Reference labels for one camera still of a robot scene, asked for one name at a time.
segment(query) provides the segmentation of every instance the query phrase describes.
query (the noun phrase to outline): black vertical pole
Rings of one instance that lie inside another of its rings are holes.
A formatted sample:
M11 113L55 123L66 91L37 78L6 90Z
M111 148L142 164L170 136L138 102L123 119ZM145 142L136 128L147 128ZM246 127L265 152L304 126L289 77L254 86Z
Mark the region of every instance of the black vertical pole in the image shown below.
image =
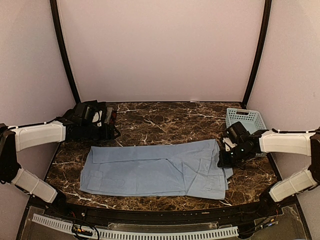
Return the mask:
M64 41L64 36L62 34L62 28L61 28L61 23L60 23L60 18L59 18L57 0L50 0L50 5L51 5L51 12L52 12L52 18L53 18L56 39L59 44L60 54L61 54L62 62L64 65L64 70L65 70L66 76L68 78L68 82L69 82L69 85L70 85L70 88L72 91L74 101L76 104L78 104L78 103L81 103L81 100L80 100L80 96L79 96L79 93L77 90L74 76L72 74L72 70L70 67L69 58L68 58L68 54L67 54L67 50L66 50L66 45L65 45L65 41Z
M255 80L256 80L256 76L257 76L257 72L258 72L258 68L259 68L259 64L260 64L260 60L261 60L261 56L262 56L262 52L263 52L264 45L265 45L266 35L267 35L267 29L268 29L268 23L269 23L270 11L271 11L271 3L272 3L272 0L265 0L265 2L264 2L264 10L263 10L263 17L262 17L262 23L261 23L261 29L260 29L258 45L256 47L255 57L254 57L254 61L253 61L253 65L252 65L249 81L248 81L248 84L246 86L246 90L245 90L244 97L243 97L243 100L242 100L242 106L244 108L247 107L247 104L248 104L252 89L253 89L254 84L255 84Z

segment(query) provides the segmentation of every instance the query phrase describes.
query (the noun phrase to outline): light blue plastic basket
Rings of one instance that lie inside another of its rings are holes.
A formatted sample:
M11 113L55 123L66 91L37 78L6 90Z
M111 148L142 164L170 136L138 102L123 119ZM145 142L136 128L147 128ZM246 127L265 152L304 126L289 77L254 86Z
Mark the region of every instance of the light blue plastic basket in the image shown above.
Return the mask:
M225 118L226 127L228 128L236 122L241 122L250 134L253 134L257 130L267 129L260 112L238 108L227 108ZM265 157L266 155L266 153L257 153L256 157Z

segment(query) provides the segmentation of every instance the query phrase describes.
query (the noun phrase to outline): slotted plastic rail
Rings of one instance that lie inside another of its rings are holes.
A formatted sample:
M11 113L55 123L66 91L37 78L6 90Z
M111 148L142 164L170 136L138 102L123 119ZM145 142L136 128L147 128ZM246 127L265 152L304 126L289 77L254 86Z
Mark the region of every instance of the slotted plastic rail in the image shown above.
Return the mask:
M66 234L72 234L71 221L51 218L49 216L39 214L34 214L32 221ZM93 232L89 227L83 226L82 229ZM180 233L124 232L100 229L98 227L97 230L99 231L101 240L215 240L236 237L239 235L237 226L208 231ZM97 233L95 231L93 232L91 239L97 239Z

